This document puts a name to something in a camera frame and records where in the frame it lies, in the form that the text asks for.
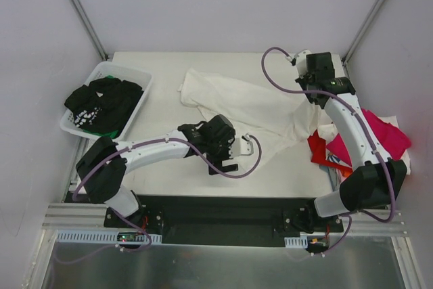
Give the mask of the white floral print t-shirt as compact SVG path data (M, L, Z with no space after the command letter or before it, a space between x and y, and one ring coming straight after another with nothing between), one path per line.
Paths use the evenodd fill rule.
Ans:
M225 116L236 135L255 136L262 148L258 168L280 151L307 140L331 123L319 106L301 94L287 94L218 73L190 68L177 91L184 106L197 108L205 120Z

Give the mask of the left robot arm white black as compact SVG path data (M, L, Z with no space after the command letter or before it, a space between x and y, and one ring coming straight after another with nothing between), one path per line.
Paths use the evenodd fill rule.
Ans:
M234 126L219 114L208 122L183 124L143 141L100 137L76 164L76 171L92 204L104 203L120 214L126 226L136 227L143 220L142 204L122 185L125 175L150 164L198 154L205 155L220 171L236 171L236 165L222 167L222 162L230 159L234 142Z

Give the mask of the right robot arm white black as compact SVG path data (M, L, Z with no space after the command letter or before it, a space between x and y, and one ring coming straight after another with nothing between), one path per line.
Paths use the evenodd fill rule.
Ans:
M352 167L338 190L315 198L315 208L304 214L306 227L320 231L328 224L328 217L386 205L393 216L407 167L402 160L393 160L380 144L351 81L336 77L329 52L303 50L294 56L292 65L299 75L296 82L310 103L323 109L336 126Z

